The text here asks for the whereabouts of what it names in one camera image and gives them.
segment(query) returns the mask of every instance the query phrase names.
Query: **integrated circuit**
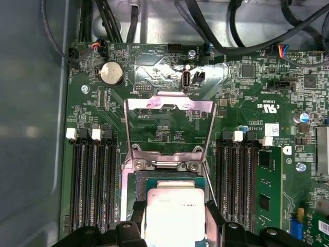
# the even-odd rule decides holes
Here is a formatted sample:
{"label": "integrated circuit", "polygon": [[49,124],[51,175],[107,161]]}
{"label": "integrated circuit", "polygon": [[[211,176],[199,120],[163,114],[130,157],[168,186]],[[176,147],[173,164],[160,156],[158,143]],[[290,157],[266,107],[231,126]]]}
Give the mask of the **integrated circuit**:
{"label": "integrated circuit", "polygon": [[255,68],[253,65],[242,65],[241,68],[241,76],[246,78],[254,78],[255,77]]}
{"label": "integrated circuit", "polygon": [[269,204],[270,204],[270,198],[265,195],[260,194],[259,195],[259,206],[262,209],[269,211]]}
{"label": "integrated circuit", "polygon": [[316,75],[304,75],[304,88],[316,89],[317,88],[317,76]]}

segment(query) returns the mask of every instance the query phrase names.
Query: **white label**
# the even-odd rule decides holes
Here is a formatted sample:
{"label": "white label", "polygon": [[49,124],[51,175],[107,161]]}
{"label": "white label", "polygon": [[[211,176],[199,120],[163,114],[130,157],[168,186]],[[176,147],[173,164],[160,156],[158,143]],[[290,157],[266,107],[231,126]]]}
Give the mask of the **white label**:
{"label": "white label", "polygon": [[279,136],[280,125],[278,123],[265,124],[265,136]]}
{"label": "white label", "polygon": [[329,235],[329,225],[319,220],[319,230]]}

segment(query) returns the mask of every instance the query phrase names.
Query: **screw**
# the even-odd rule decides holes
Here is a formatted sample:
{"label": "screw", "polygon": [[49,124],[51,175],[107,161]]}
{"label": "screw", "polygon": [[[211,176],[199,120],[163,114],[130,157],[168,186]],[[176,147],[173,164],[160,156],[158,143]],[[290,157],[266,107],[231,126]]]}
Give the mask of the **screw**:
{"label": "screw", "polygon": [[306,171],[306,165],[302,162],[297,163],[296,170],[299,172]]}
{"label": "screw", "polygon": [[189,56],[189,58],[195,58],[195,56],[196,56],[196,51],[195,51],[195,50],[189,50],[189,52],[188,52],[188,56]]}
{"label": "screw", "polygon": [[131,224],[124,224],[122,227],[123,228],[129,228],[129,227],[131,227],[132,225]]}
{"label": "screw", "polygon": [[145,168],[145,163],[141,160],[136,161],[135,164],[134,164],[134,167],[138,170],[142,170],[142,169]]}
{"label": "screw", "polygon": [[275,231],[275,230],[273,230],[273,229],[268,229],[268,230],[267,230],[267,233],[268,233],[269,235],[273,235],[273,236],[275,236],[276,234],[278,234],[277,231]]}
{"label": "screw", "polygon": [[83,85],[82,87],[81,87],[81,92],[83,93],[83,94],[87,94],[87,93],[89,93],[89,86],[87,86],[87,85]]}
{"label": "screw", "polygon": [[230,223],[228,226],[233,229],[237,229],[237,227],[238,227],[237,224],[235,224],[235,223]]}
{"label": "screw", "polygon": [[198,163],[193,162],[193,163],[189,164],[189,170],[190,171],[197,171],[198,169],[199,169]]}

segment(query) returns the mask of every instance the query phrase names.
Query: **black connector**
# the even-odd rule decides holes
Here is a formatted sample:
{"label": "black connector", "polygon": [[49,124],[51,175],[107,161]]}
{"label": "black connector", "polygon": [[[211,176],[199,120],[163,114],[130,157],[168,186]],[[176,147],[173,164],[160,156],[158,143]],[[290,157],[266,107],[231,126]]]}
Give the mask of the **black connector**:
{"label": "black connector", "polygon": [[100,47],[98,48],[98,54],[102,59],[108,59],[108,45],[104,39],[99,38]]}
{"label": "black connector", "polygon": [[[68,49],[68,56],[72,59],[78,59],[79,58],[79,51],[77,49],[73,48],[69,48]],[[78,69],[79,68],[79,63],[72,63],[72,62],[68,62],[68,65],[72,68]]]}

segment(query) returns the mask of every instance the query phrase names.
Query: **wire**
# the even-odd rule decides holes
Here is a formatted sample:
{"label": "wire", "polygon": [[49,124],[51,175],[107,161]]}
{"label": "wire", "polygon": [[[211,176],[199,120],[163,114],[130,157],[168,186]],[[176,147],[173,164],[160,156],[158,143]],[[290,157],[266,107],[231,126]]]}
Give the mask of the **wire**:
{"label": "wire", "polygon": [[180,4],[179,0],[174,0],[174,5],[178,11],[178,13],[183,17],[183,19],[191,26],[193,29],[201,36],[201,38],[209,44],[209,40],[205,36],[204,32],[196,25],[196,23],[190,18],[189,14],[187,14],[186,10]]}
{"label": "wire", "polygon": [[242,40],[240,39],[239,34],[237,33],[236,29],[236,23],[235,23],[235,16],[236,16],[236,11],[238,7],[234,7],[230,9],[230,18],[229,18],[229,25],[230,25],[230,30],[232,37],[238,47],[246,47]]}
{"label": "wire", "polygon": [[95,0],[95,3],[97,5],[97,8],[98,8],[98,11],[99,11],[99,14],[102,18],[102,21],[103,21],[103,25],[105,27],[105,31],[106,31],[106,34],[107,34],[107,38],[110,42],[115,42],[115,39],[114,39],[114,33],[113,33],[113,30],[108,22],[108,19],[106,17],[106,14],[105,14],[105,11],[103,9],[103,5],[101,3],[101,0]]}
{"label": "wire", "polygon": [[321,34],[322,34],[321,41],[322,41],[322,44],[325,48],[327,55],[329,54],[329,45],[327,44],[327,41],[326,41],[328,25],[329,25],[329,12],[327,13],[327,15],[324,18],[324,21],[322,24],[322,30],[321,30]]}
{"label": "wire", "polygon": [[195,0],[185,0],[188,9],[195,20],[196,24],[201,28],[201,30],[204,32],[205,36],[208,38],[210,43],[214,46],[214,48],[224,54],[224,55],[229,55],[229,56],[239,56],[239,55],[244,55],[244,54],[249,54],[251,52],[265,49],[266,47],[283,42],[284,40],[289,39],[293,35],[295,35],[297,32],[302,30],[305,26],[309,25],[311,22],[325,14],[326,12],[329,11],[329,4],[325,5],[323,8],[318,10],[316,13],[308,17],[305,21],[303,21],[301,24],[298,26],[294,27],[293,29],[289,30],[288,32],[272,39],[267,42],[250,46],[250,47],[245,47],[245,48],[224,48],[216,39],[215,35],[211,31],[210,27],[208,26],[204,16],[202,15],[202,12],[200,11],[200,8]]}
{"label": "wire", "polygon": [[132,6],[132,13],[130,17],[130,27],[127,34],[127,43],[133,43],[136,34],[136,28],[138,23],[138,7]]}
{"label": "wire", "polygon": [[43,26],[47,35],[48,40],[50,41],[51,45],[53,46],[54,50],[62,57],[64,58],[66,61],[70,62],[70,63],[79,63],[83,60],[85,60],[90,53],[92,53],[93,49],[90,47],[88,50],[86,50],[79,58],[77,59],[73,59],[70,58],[68,55],[66,55],[65,53],[63,53],[61,51],[61,49],[59,48],[58,44],[56,43],[50,27],[49,27],[49,22],[48,22],[48,18],[47,18],[47,12],[46,12],[46,0],[41,0],[41,16],[42,16],[42,22],[43,22]]}
{"label": "wire", "polygon": [[117,21],[114,18],[114,15],[112,13],[112,10],[111,10],[110,6],[108,5],[107,0],[101,0],[101,2],[102,2],[102,5],[104,7],[104,10],[105,10],[105,15],[106,15],[109,23],[111,24],[112,30],[114,32],[114,38],[116,39],[116,42],[122,43],[123,41],[122,41],[122,37],[121,37],[121,34],[120,34],[120,30],[119,30]]}
{"label": "wire", "polygon": [[[281,0],[281,10],[286,20],[294,27],[303,22],[291,11],[288,0]],[[307,32],[314,39],[319,50],[323,50],[321,34],[315,28],[306,26],[302,31]]]}

